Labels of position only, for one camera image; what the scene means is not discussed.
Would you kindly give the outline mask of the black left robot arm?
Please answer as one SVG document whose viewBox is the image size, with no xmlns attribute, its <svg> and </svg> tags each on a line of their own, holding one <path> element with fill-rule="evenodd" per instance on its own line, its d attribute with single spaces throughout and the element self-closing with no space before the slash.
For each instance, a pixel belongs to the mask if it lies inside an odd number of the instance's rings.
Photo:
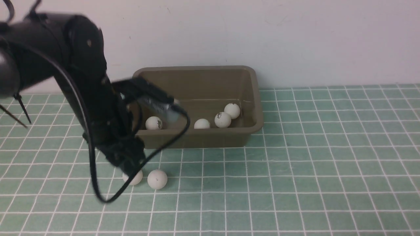
<svg viewBox="0 0 420 236">
<path fill-rule="evenodd" d="M 86 125 L 72 79 L 86 108 L 94 146 L 131 176 L 144 156 L 133 134 L 133 116 L 107 76 L 103 34 L 82 15 L 40 13 L 1 24 L 1 98 L 54 77 L 84 130 Z"/>
</svg>

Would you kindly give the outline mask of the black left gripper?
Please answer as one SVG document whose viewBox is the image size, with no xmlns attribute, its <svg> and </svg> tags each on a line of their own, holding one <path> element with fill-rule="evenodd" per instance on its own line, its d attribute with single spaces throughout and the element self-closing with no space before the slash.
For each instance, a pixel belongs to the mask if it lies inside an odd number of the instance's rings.
<svg viewBox="0 0 420 236">
<path fill-rule="evenodd" d="M 104 154 L 107 161 L 127 176 L 138 169 L 143 160 L 144 142 L 135 135 L 119 135 L 113 131 L 94 131 L 94 147 Z"/>
</svg>

